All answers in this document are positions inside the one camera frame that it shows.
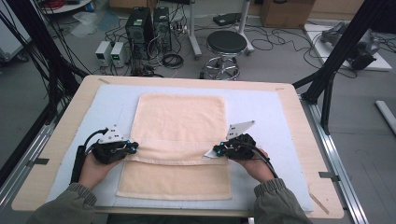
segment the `beige towel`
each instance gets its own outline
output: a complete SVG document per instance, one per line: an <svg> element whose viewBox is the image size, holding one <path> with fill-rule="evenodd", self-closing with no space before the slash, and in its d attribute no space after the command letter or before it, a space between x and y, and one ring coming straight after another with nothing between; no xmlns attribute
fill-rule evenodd
<svg viewBox="0 0 396 224"><path fill-rule="evenodd" d="M157 200L231 199L225 158L203 155L225 140L224 99L217 96L142 94L131 140L137 153L126 158L118 196Z"/></svg>
<svg viewBox="0 0 396 224"><path fill-rule="evenodd" d="M139 143L138 153L127 160L164 165L226 164L225 158L202 160L226 134L222 97L143 94L130 138Z"/></svg>

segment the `floor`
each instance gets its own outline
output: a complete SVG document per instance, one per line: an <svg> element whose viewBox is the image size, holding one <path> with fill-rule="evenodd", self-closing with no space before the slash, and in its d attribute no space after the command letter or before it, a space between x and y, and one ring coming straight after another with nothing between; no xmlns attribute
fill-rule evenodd
<svg viewBox="0 0 396 224"><path fill-rule="evenodd" d="M98 14L96 33L84 37L69 34L78 23L71 18L73 13L64 14L59 19L65 31L65 39L70 49L93 74L101 74L94 52L106 35L106 31L118 27L118 18L106 6L96 10ZM184 64L179 69L158 67L157 74L169 78L198 78L203 64L213 56L205 47L205 38L217 29L212 16L203 16L196 20L195 27L198 43L203 56L195 61L186 34L178 38L180 44L174 44L174 50L180 48L179 55ZM311 21L314 23L333 21ZM305 54L309 47L302 30L261 29L257 17L247 20L246 35L255 46L249 56L241 55L238 63L241 76L238 81L293 83L316 72L320 66L314 51ZM271 43L263 41L263 35L279 34L283 39L271 35ZM395 35L383 35L394 38ZM380 55L394 68L396 54L381 49ZM3 165L12 150L18 145L38 114L46 105L48 98L40 75L31 62L21 63L13 60L0 68L0 164ZM125 68L117 70L118 74L129 72ZM359 71L353 73L341 70L343 74L335 77L332 106L330 113L330 133L343 161L348 177L356 191L361 206L371 223L394 223L396 220L396 136L375 106L376 100L387 103L390 111L396 114L396 69L388 72ZM303 93L303 86L297 90ZM0 211L4 223L24 223L30 213L13 211L9 205ZM314 219L314 223L351 223L346 211L340 220ZM106 217L98 216L94 223L106 223Z"/></svg>

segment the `sleeve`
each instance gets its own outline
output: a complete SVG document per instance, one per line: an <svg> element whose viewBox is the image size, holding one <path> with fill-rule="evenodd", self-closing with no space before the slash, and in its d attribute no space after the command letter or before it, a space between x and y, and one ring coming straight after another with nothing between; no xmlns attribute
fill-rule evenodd
<svg viewBox="0 0 396 224"><path fill-rule="evenodd" d="M27 224L87 223L94 214L96 197L78 183L72 183L55 200L45 203L29 217Z"/></svg>
<svg viewBox="0 0 396 224"><path fill-rule="evenodd" d="M254 189L254 220L263 223L312 223L305 215L294 194L282 179L261 183Z"/></svg>

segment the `power supply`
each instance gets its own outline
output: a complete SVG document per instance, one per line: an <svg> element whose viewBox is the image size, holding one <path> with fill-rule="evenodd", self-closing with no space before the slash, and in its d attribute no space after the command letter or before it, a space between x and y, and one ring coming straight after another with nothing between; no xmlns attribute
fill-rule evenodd
<svg viewBox="0 0 396 224"><path fill-rule="evenodd" d="M133 57L149 60L155 44L150 43L154 39L154 29L149 8L135 7L125 24L125 30L129 44L133 46Z"/></svg>
<svg viewBox="0 0 396 224"><path fill-rule="evenodd" d="M163 51L172 50L172 39L169 22L169 7L156 7L152 16L157 43Z"/></svg>
<svg viewBox="0 0 396 224"><path fill-rule="evenodd" d="M116 42L113 50L111 50L111 59L116 67L123 67L126 62L126 52L124 43Z"/></svg>
<svg viewBox="0 0 396 224"><path fill-rule="evenodd" d="M99 65L102 67L108 67L111 63L111 44L108 41L102 41L99 48L96 50L96 58L99 61Z"/></svg>

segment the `hand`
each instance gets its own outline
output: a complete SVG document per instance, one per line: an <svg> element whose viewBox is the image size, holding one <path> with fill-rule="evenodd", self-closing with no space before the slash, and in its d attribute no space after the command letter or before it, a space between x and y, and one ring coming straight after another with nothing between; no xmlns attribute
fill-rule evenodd
<svg viewBox="0 0 396 224"><path fill-rule="evenodd" d="M268 153L262 149L260 150L264 153L265 157L268 157ZM254 155L251 160L241 160L236 162L241 164L247 170L247 173L260 183L275 179L270 168L268 168L267 164L258 155Z"/></svg>
<svg viewBox="0 0 396 224"><path fill-rule="evenodd" d="M110 164L102 164L92 153L89 153L82 166L78 183L87 189L93 189L102 182L102 180L106 178L107 173L120 162L122 162L122 160L114 161Z"/></svg>

